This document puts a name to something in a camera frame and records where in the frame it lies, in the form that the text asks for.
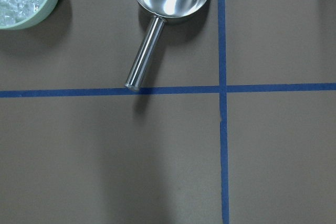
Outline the steel ice scoop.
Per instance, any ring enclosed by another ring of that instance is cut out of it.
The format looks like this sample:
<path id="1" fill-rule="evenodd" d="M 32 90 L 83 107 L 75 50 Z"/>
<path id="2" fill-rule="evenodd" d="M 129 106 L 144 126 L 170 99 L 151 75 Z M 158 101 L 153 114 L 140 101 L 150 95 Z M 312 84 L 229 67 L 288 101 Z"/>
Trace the steel ice scoop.
<path id="1" fill-rule="evenodd" d="M 166 24 L 177 23 L 201 9 L 207 0 L 137 0 L 151 19 L 124 86 L 139 91 L 151 56 Z"/>

